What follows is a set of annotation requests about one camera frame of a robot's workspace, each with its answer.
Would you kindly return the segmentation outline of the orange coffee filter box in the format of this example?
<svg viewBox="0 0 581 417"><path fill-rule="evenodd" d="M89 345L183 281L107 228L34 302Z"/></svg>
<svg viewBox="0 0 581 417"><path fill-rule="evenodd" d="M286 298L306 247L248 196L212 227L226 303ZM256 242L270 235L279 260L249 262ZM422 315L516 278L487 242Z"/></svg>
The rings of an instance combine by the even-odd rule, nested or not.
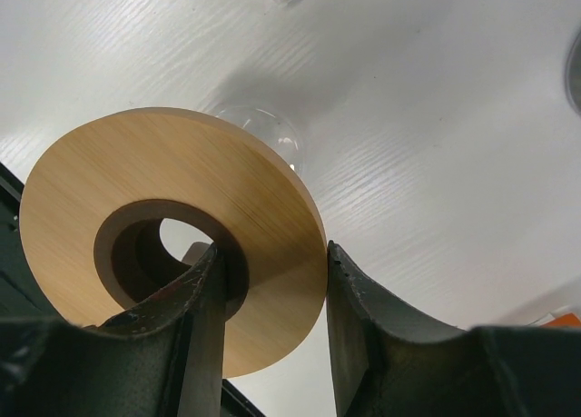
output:
<svg viewBox="0 0 581 417"><path fill-rule="evenodd" d="M580 308L577 306L565 306L534 322L534 325L542 327L580 328Z"/></svg>

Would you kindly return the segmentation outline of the clear glass carafe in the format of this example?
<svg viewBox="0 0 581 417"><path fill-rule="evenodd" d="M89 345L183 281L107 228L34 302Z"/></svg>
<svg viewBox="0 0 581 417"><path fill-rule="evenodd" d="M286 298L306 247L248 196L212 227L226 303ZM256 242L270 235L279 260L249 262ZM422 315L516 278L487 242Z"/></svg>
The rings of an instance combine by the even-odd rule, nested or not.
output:
<svg viewBox="0 0 581 417"><path fill-rule="evenodd" d="M268 145L296 174L301 175L304 163L299 133L283 116L264 108L228 105L216 111L216 117L239 126Z"/></svg>

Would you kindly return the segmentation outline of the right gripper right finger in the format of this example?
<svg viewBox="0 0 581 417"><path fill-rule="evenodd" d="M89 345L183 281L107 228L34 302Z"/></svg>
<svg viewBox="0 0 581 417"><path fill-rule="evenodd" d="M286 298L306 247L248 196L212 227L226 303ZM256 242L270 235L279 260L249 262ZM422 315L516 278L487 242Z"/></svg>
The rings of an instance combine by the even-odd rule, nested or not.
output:
<svg viewBox="0 0 581 417"><path fill-rule="evenodd" d="M328 246L327 322L340 416L577 416L580 332L464 331L405 303Z"/></svg>

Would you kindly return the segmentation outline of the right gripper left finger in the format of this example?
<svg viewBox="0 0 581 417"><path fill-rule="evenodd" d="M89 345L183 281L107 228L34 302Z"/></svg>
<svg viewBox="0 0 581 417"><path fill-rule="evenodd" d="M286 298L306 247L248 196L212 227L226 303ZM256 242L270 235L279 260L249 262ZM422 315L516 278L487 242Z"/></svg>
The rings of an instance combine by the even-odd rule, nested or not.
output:
<svg viewBox="0 0 581 417"><path fill-rule="evenodd" d="M99 327L1 321L4 416L217 416L226 321L214 247L186 273Z"/></svg>

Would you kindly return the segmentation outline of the grey glass carafe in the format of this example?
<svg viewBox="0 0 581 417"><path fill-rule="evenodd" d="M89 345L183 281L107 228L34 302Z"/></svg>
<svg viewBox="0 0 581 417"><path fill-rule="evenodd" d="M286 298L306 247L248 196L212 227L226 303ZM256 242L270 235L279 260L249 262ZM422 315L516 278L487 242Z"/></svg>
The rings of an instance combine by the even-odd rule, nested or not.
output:
<svg viewBox="0 0 581 417"><path fill-rule="evenodd" d="M580 79L581 79L581 34L578 33L566 59L564 72L564 87L567 101L571 108L580 115Z"/></svg>

